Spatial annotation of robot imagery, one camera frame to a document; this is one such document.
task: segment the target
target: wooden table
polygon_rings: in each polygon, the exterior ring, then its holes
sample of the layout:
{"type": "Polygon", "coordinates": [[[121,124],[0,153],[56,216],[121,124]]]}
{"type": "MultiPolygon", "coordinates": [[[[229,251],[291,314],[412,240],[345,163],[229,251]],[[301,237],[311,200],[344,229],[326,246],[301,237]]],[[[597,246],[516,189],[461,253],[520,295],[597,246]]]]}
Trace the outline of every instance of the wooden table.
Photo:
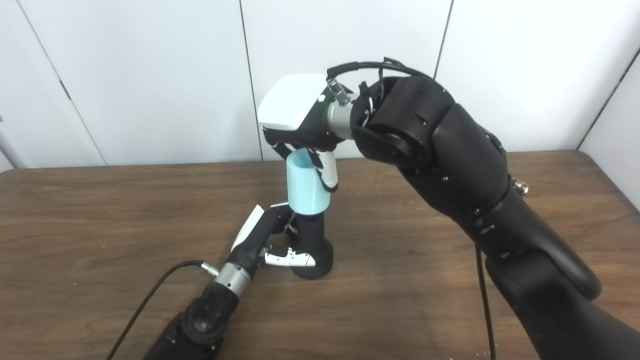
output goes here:
{"type": "MultiPolygon", "coordinates": [[[[640,329],[640,216],[578,152],[510,154],[528,203],[602,280],[598,304],[640,329]]],[[[333,271],[260,271],[219,359],[488,358],[472,242],[397,170],[340,160],[326,216],[333,271]]],[[[12,170],[0,176],[0,359],[104,359],[172,265],[220,265],[255,204],[286,200],[284,163],[12,170]]],[[[209,280],[187,268],[116,358],[140,359],[209,280]]],[[[490,284],[501,359],[536,359],[490,284]]]]}

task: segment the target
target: light blue cup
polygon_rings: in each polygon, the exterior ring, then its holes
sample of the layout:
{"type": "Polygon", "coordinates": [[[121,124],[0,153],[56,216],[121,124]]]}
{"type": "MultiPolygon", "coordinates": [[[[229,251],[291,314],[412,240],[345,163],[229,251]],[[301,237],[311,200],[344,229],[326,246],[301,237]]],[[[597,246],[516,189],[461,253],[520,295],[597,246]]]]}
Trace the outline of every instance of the light blue cup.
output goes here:
{"type": "Polygon", "coordinates": [[[302,215],[314,215],[329,207],[331,194],[322,186],[306,149],[287,157],[287,196],[291,209],[302,215]]]}

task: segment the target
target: black cylindrical base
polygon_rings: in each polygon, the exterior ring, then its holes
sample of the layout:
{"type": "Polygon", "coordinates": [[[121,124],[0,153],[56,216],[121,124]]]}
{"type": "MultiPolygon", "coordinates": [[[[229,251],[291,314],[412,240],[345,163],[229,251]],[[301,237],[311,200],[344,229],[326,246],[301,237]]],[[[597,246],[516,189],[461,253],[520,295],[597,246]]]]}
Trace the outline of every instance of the black cylindrical base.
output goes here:
{"type": "Polygon", "coordinates": [[[318,280],[331,272],[333,268],[333,246],[327,239],[323,239],[319,246],[326,256],[326,260],[315,266],[292,266],[291,271],[304,280],[318,280]]]}
{"type": "Polygon", "coordinates": [[[320,279],[329,274],[333,267],[333,246],[324,238],[324,212],[315,215],[297,214],[295,225],[298,235],[292,240],[291,248],[311,255],[316,265],[292,266],[291,270],[306,280],[320,279]]]}

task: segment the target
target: white wall panel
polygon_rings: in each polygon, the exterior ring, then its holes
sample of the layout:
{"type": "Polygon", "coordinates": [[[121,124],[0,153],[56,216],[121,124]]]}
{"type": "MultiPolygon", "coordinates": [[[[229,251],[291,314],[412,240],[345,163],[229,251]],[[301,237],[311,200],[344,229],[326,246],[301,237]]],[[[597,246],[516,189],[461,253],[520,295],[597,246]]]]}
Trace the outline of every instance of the white wall panel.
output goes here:
{"type": "Polygon", "coordinates": [[[639,94],[640,60],[636,60],[580,146],[637,209],[640,209],[639,94]]]}
{"type": "MultiPolygon", "coordinates": [[[[243,0],[244,25],[259,105],[269,89],[288,74],[326,74],[349,61],[381,61],[389,56],[433,74],[447,22],[450,0],[243,0]]],[[[357,91],[377,81],[375,70],[339,79],[357,91]]],[[[264,158],[278,155],[262,141],[264,158]]],[[[353,142],[338,156],[359,156],[353,142]]]]}
{"type": "Polygon", "coordinates": [[[0,173],[13,169],[13,165],[6,159],[6,156],[0,152],[0,173]]]}
{"type": "Polygon", "coordinates": [[[238,1],[21,3],[107,164],[260,159],[238,1]]]}
{"type": "Polygon", "coordinates": [[[437,80],[507,151],[576,149],[639,19],[637,0],[455,0],[437,80]]]}
{"type": "Polygon", "coordinates": [[[0,0],[0,117],[21,167],[104,165],[15,0],[0,0]]]}

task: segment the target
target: metal knob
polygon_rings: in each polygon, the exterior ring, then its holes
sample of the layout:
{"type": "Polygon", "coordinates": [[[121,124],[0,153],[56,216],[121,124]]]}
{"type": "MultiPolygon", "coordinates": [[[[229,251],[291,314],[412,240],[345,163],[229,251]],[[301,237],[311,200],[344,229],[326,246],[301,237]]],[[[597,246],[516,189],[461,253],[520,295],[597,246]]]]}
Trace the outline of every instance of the metal knob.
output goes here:
{"type": "Polygon", "coordinates": [[[527,195],[529,192],[529,186],[518,179],[513,180],[513,188],[520,194],[520,196],[527,195]]]}
{"type": "Polygon", "coordinates": [[[351,98],[336,79],[327,79],[326,86],[329,88],[329,91],[331,91],[333,96],[335,96],[335,99],[338,100],[338,104],[340,104],[340,106],[349,104],[351,98]]]}

